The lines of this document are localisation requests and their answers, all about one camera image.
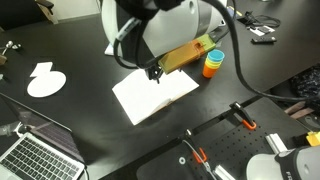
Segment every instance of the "orange cup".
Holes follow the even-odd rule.
[[[202,75],[206,78],[212,78],[213,75],[217,72],[219,67],[217,68],[211,68],[206,63],[203,66]]]

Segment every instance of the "black tabletop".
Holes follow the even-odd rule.
[[[318,62],[318,4],[317,0],[239,1],[243,13],[253,11],[282,21],[268,35],[278,39],[274,45],[252,45],[250,40],[256,35],[236,22],[242,68],[252,86],[267,90]],[[8,62],[0,67],[5,75],[0,91],[70,127],[83,141],[93,179],[219,115],[230,103],[254,97],[236,77],[231,40],[226,36],[219,48],[226,58],[214,78],[202,77],[204,58],[191,63],[183,70],[200,87],[133,126],[112,92],[131,71],[103,54],[108,41],[99,16],[58,25],[38,23],[0,34],[0,44],[8,40],[21,43],[23,49],[6,53]],[[46,61],[53,62],[53,70],[66,74],[67,82],[52,96],[33,98],[26,92],[32,80],[29,76],[36,63]]]

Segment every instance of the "laptop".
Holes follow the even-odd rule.
[[[85,165],[69,128],[0,93],[26,129],[0,157],[1,180],[76,180]]]

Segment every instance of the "stacked cup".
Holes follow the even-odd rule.
[[[206,78],[212,78],[219,69],[224,58],[224,53],[220,50],[210,51],[204,63],[202,74]]]

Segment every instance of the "orange clamp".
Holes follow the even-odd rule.
[[[206,154],[204,153],[204,151],[203,151],[203,149],[202,148],[199,148],[199,150],[200,150],[200,156],[202,156],[202,160],[203,160],[203,162],[205,162],[206,160],[207,160],[207,156],[206,156]],[[199,164],[201,164],[202,163],[202,161],[201,161],[201,159],[197,156],[197,154],[196,154],[196,152],[195,151],[193,151],[192,152],[193,153],[193,156],[196,158],[196,160],[197,160],[197,162],[199,163]]]
[[[249,130],[254,130],[257,127],[257,124],[255,122],[252,122],[254,125],[251,126],[248,121],[246,121],[245,119],[242,120],[242,124]]]

